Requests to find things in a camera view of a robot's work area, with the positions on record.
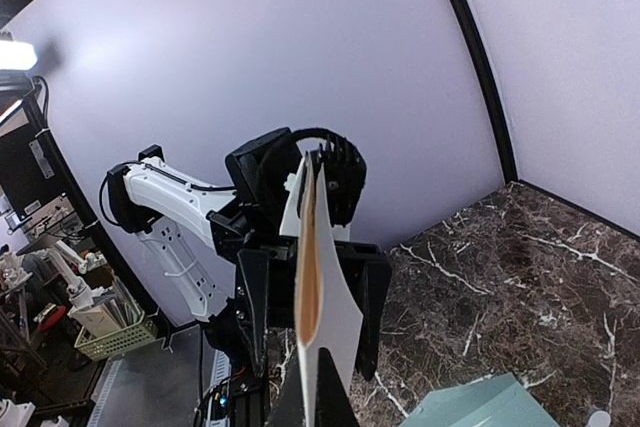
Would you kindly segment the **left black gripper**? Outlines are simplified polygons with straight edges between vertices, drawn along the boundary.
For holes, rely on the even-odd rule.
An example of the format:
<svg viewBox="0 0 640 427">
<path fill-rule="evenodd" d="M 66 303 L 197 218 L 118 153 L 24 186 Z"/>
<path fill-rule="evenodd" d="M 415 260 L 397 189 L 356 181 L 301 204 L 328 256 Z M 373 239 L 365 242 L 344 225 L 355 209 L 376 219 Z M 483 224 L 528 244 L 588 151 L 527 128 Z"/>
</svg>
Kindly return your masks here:
<svg viewBox="0 0 640 427">
<path fill-rule="evenodd" d="M 363 314 L 356 370 L 371 381 L 378 365 L 380 324 L 392 268 L 374 244 L 338 241 L 335 248 L 348 289 Z M 296 255 L 292 239 L 274 248 L 241 249 L 237 255 L 236 318 L 257 378 L 266 370 L 268 327 L 294 326 Z"/>
</svg>

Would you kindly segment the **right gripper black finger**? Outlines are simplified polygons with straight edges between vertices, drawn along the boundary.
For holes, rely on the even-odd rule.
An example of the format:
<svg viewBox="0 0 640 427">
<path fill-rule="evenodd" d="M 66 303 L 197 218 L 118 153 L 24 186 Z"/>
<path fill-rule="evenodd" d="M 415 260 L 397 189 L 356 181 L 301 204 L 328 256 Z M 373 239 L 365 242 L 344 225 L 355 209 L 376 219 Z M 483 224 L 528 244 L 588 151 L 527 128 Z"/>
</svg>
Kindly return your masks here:
<svg viewBox="0 0 640 427">
<path fill-rule="evenodd" d="M 287 374 L 267 417 L 268 426 L 359 426 L 331 352 L 318 352 L 315 386 L 306 388 L 301 373 Z"/>
</svg>

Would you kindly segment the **beige ornate letter paper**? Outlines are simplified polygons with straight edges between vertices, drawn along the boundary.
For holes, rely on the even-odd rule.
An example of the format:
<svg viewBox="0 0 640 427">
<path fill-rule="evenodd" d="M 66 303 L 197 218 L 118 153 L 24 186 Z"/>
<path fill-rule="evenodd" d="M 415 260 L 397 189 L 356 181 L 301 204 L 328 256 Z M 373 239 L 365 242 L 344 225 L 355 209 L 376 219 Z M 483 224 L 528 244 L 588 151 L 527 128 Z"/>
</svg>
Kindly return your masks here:
<svg viewBox="0 0 640 427">
<path fill-rule="evenodd" d="M 318 352 L 327 348 L 346 393 L 350 390 L 363 314 L 342 273 L 330 222 L 324 171 L 314 154 L 300 161 L 285 205 L 279 233 L 297 239 L 294 327 L 299 372 L 315 386 Z"/>
</svg>

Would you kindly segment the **teal paper envelope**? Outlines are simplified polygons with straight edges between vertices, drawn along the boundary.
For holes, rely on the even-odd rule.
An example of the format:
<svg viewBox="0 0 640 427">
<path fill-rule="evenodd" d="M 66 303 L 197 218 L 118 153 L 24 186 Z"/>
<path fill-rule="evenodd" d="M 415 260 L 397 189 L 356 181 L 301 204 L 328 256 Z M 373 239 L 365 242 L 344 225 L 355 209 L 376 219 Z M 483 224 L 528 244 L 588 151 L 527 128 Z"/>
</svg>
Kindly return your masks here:
<svg viewBox="0 0 640 427">
<path fill-rule="evenodd" d="M 558 426 L 511 374 L 428 393 L 402 426 Z"/>
</svg>

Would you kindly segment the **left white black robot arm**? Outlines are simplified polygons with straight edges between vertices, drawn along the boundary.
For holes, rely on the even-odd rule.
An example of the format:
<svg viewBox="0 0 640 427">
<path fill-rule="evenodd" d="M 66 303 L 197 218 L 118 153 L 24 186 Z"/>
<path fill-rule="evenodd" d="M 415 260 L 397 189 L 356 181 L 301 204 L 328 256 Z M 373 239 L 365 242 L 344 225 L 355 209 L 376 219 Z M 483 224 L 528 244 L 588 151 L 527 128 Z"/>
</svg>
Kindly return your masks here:
<svg viewBox="0 0 640 427">
<path fill-rule="evenodd" d="M 101 212 L 156 256 L 209 345 L 261 376 L 267 330 L 294 324 L 299 218 L 291 183 L 301 176 L 303 140 L 319 144 L 314 155 L 325 172 L 337 258 L 363 315 L 355 367 L 370 379 L 392 270 L 376 245 L 350 238 L 367 166 L 345 137 L 320 127 L 270 131 L 226 156 L 228 187 L 170 167 L 162 148 L 152 145 L 107 172 Z"/>
</svg>

